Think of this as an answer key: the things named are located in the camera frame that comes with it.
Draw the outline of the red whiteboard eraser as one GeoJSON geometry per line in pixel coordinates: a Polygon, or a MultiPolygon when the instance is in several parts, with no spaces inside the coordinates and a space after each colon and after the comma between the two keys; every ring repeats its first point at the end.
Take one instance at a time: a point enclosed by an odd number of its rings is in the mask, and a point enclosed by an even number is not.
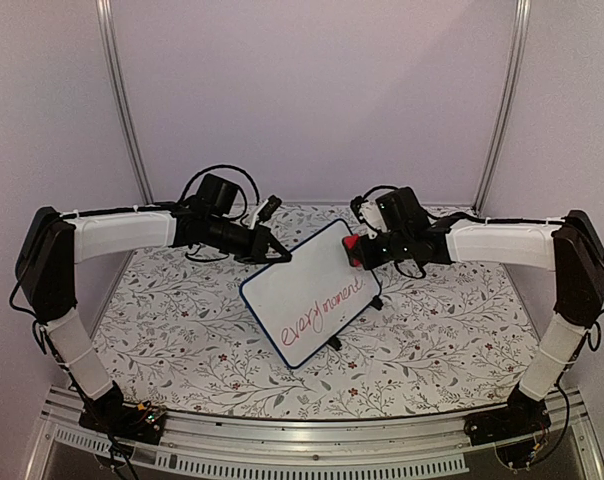
{"type": "Polygon", "coordinates": [[[349,265],[358,267],[361,262],[356,258],[355,249],[358,246],[359,236],[357,234],[346,236],[342,239],[342,246],[347,254],[349,265]]]}

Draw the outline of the small whiteboard blue frame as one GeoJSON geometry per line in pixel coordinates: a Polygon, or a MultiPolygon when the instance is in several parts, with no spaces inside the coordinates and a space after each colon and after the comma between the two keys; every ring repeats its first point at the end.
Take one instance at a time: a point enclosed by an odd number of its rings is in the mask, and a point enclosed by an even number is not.
{"type": "Polygon", "coordinates": [[[292,250],[289,263],[265,267],[240,286],[240,297],[284,362],[297,369],[382,293],[375,274],[349,265],[337,219],[292,250]]]}

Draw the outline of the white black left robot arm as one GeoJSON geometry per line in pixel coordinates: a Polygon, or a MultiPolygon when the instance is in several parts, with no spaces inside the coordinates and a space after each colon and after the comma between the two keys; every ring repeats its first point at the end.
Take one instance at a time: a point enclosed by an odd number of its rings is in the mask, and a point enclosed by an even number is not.
{"type": "Polygon", "coordinates": [[[267,226],[281,206],[276,195],[259,198],[253,209],[231,212],[241,188],[212,171],[187,183],[173,201],[139,206],[63,212],[39,207],[31,220],[15,265],[9,295],[26,304],[22,312],[33,319],[34,335],[50,351],[70,382],[86,400],[94,402],[93,419],[110,434],[130,426],[130,412],[115,399],[120,388],[102,363],[80,305],[84,286],[82,267],[103,257],[120,256],[146,248],[210,247],[249,265],[288,262],[290,251],[267,226]]]}

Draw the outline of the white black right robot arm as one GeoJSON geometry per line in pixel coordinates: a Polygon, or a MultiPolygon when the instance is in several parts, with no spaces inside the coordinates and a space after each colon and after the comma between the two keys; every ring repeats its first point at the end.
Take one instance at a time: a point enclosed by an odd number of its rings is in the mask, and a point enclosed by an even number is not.
{"type": "Polygon", "coordinates": [[[435,222],[387,226],[342,241],[353,267],[373,270],[412,260],[418,267],[492,262],[548,270],[555,275],[553,315],[499,427],[519,436],[561,374],[574,363],[588,332],[604,313],[604,247],[588,214],[572,210],[548,219],[477,218],[455,212],[435,222]]]}

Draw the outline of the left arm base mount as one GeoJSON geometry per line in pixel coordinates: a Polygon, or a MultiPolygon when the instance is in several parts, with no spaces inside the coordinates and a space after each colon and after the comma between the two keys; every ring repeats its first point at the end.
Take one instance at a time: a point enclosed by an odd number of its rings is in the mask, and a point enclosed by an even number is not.
{"type": "Polygon", "coordinates": [[[115,382],[96,400],[88,397],[81,387],[76,386],[76,390],[83,401],[81,427],[145,444],[160,443],[166,423],[164,406],[150,401],[128,403],[115,382]]]}

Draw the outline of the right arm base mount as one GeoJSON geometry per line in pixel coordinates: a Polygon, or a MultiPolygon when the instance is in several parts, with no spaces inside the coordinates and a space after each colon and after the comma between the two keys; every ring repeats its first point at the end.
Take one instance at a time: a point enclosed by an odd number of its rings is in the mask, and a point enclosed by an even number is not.
{"type": "Polygon", "coordinates": [[[473,446],[533,434],[551,426],[544,400],[536,401],[516,385],[505,406],[464,417],[464,433],[473,446]]]}

